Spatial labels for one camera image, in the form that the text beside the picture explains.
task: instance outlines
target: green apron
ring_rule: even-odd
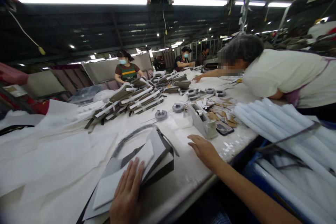
[[[126,82],[131,82],[137,78],[137,73],[134,68],[134,64],[131,63],[131,69],[121,69],[121,79]]]

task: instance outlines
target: white shirt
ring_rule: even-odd
[[[327,61],[317,55],[297,51],[265,49],[245,70],[243,83],[254,95],[269,97],[277,89],[289,93],[302,88],[298,108],[319,107],[336,103],[336,61]]]

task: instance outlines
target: gray hair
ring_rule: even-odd
[[[264,43],[259,37],[253,34],[239,34],[218,51],[218,56],[222,58],[222,62],[229,65],[235,65],[238,59],[251,63],[263,50]]]

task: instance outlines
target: tape roll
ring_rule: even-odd
[[[206,93],[214,93],[215,92],[215,89],[212,88],[212,87],[209,87],[207,89],[205,89]]]
[[[162,121],[168,117],[167,111],[166,110],[158,110],[155,113],[155,118],[158,121]]]
[[[200,94],[199,94],[199,95],[197,94],[197,95],[195,95],[195,96],[189,97],[189,100],[193,102],[193,101],[199,99],[200,97],[201,97],[201,95],[200,95]]]
[[[226,92],[224,90],[217,90],[215,92],[215,96],[224,97],[224,96],[226,96]]]
[[[203,115],[203,113],[202,113],[201,110],[196,110],[196,113],[197,113],[199,116],[202,116],[202,115]]]
[[[180,95],[182,96],[182,95],[184,95],[186,93],[186,90],[181,90],[180,91]]]
[[[182,113],[184,111],[184,107],[182,103],[175,103],[173,105],[173,111],[175,113]]]
[[[191,96],[195,96],[197,94],[196,89],[188,89],[187,90],[187,96],[191,97]]]

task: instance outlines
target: ceiling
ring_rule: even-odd
[[[296,0],[288,16],[332,0]],[[191,41],[229,35],[239,30],[240,6],[172,6],[151,0],[146,6],[28,5],[16,3],[14,14],[25,31],[46,51],[41,55],[8,12],[0,12],[1,62],[17,65],[38,62],[74,62],[93,52],[115,52],[145,45],[161,48],[165,42]],[[164,37],[165,22],[168,35]],[[264,26],[266,7],[251,7],[249,30]],[[267,19],[279,20],[283,9],[270,8]]]

